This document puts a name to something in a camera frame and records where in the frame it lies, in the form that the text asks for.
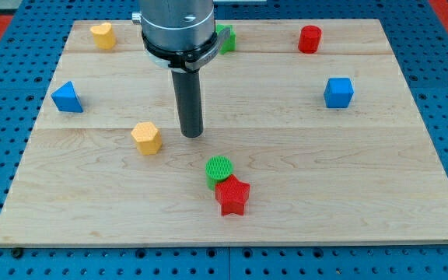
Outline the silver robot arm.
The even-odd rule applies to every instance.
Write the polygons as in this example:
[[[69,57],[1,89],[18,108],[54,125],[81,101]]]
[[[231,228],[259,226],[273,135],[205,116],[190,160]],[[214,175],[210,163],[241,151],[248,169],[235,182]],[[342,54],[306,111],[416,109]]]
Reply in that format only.
[[[131,20],[141,27],[149,58],[161,68],[197,72],[231,36],[229,27],[216,30],[212,0],[139,0],[138,4]]]

